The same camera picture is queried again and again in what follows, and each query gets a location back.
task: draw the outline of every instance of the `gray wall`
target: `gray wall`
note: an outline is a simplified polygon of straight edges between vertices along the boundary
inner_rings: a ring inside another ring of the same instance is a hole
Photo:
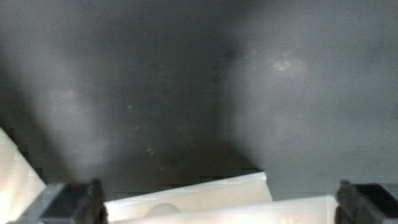
[[[237,42],[222,133],[276,198],[396,182],[398,2],[263,1]]]
[[[0,125],[46,182],[396,182],[396,24],[393,0],[0,1]]]

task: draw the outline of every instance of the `white surface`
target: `white surface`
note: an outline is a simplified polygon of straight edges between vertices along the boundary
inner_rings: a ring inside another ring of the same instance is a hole
[[[112,222],[272,201],[267,176],[256,173],[107,202]]]
[[[0,224],[18,218],[43,189],[45,183],[0,129]]]
[[[117,224],[332,224],[334,210],[336,200],[324,196]]]

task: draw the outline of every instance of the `black plastic piece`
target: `black plastic piece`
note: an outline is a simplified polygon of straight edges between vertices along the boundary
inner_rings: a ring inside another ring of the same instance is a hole
[[[16,224],[107,224],[101,182],[50,184]]]
[[[336,224],[398,224],[398,201],[380,184],[341,182]]]

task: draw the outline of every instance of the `dark gray surface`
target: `dark gray surface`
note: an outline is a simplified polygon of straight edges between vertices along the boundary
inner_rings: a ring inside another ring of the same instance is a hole
[[[276,199],[398,182],[396,1],[0,2],[0,121],[109,199],[265,169]]]

